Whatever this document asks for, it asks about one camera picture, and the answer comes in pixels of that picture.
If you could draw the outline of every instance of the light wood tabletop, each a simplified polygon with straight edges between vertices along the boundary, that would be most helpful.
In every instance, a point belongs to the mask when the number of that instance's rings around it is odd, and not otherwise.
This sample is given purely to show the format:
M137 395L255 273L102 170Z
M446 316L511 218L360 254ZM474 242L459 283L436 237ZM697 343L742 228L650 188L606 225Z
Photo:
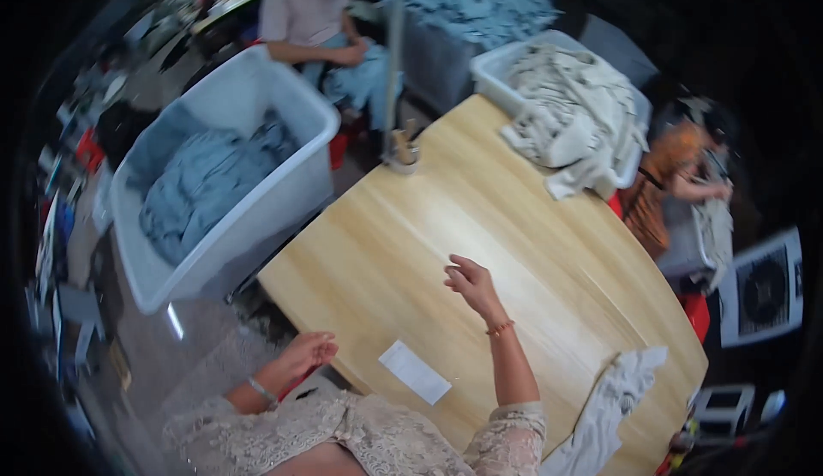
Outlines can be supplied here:
M192 24L191 32L194 35L200 34L201 31L206 29L207 27L211 26L215 21L220 20L221 18L225 17L232 11L236 10L237 8L243 6L244 4L251 3L253 0L219 0L215 3L215 6L220 7L220 12L215 13L214 15L209 15L207 18L204 18L201 21L194 22Z
M651 474L708 366L682 307L609 207L554 201L500 138L509 117L472 96L421 136L414 175L378 167L259 274L301 331L331 330L333 366L363 393L426 415L458 450L496 407L485 325L444 285L450 253L491 272L538 379L547 455L571 434L595 379L621 351L668 359L601 474ZM452 388L434 406L378 362L402 340Z

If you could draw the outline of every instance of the concrete floor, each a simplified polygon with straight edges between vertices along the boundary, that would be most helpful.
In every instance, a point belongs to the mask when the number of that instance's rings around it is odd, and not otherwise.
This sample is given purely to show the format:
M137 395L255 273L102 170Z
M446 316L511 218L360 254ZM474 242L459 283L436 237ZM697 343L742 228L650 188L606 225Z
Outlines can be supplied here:
M189 52L160 74L159 64L176 41L170 40L129 77L123 98L138 108L157 109L180 95L203 61ZM431 122L406 102L401 103L401 116L404 121L414 117L419 125ZM357 146L350 148L343 166L333 173L337 196L365 175L357 150ZM81 376L80 399L98 445L124 473L190 473L187 464L163 448L166 421L203 399L224 394L275 358L291 339L293 328L254 285L234 306L221 301L175 303L153 316L142 315L124 276L112 229L99 237L90 220L94 184L77 206L69 268L75 285L83 286L90 279L102 296L101 311L129 366L130 381L126 386L118 375L109 356L112 347L99 345L99 369ZM259 319L248 320L249 311L263 316L267 327L261 327Z

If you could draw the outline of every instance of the hand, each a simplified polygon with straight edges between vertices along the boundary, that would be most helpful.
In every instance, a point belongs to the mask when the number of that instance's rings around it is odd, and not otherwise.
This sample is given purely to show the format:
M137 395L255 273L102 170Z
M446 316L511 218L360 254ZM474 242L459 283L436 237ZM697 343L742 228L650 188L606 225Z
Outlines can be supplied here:
M334 333L328 331L301 333L291 341L275 363L289 380L299 378L309 369L326 365L334 358L338 347L332 342L333 339Z
M356 67L363 63L363 54L365 54L365 51L361 51L360 47L350 45L349 47L333 50L331 61L346 67Z
M455 265L446 265L448 278L444 285L458 292L490 328L509 320L491 282L491 273L485 267L463 256L451 255L449 260Z
M722 199L723 201L728 200L732 197L733 186L730 181L726 183L717 184L715 188L715 192L712 193L712 197L715 199Z
M366 51L369 50L369 44L366 43L365 38L362 36L357 36L355 39L351 41L351 44L360 49L360 51L365 54Z

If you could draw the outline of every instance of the paper label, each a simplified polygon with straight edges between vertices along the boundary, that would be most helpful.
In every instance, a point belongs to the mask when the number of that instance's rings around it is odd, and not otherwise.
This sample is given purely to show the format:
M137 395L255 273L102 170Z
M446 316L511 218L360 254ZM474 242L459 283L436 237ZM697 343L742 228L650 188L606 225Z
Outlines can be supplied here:
M451 383L399 340L380 356L379 361L428 404L434 405L452 388Z

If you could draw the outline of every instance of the pink polo shirt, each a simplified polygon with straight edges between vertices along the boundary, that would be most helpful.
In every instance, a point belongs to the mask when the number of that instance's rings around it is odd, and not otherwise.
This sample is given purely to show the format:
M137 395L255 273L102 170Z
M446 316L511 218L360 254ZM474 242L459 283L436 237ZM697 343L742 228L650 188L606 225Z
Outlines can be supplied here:
M350 0L262 0L260 38L314 47L342 30Z

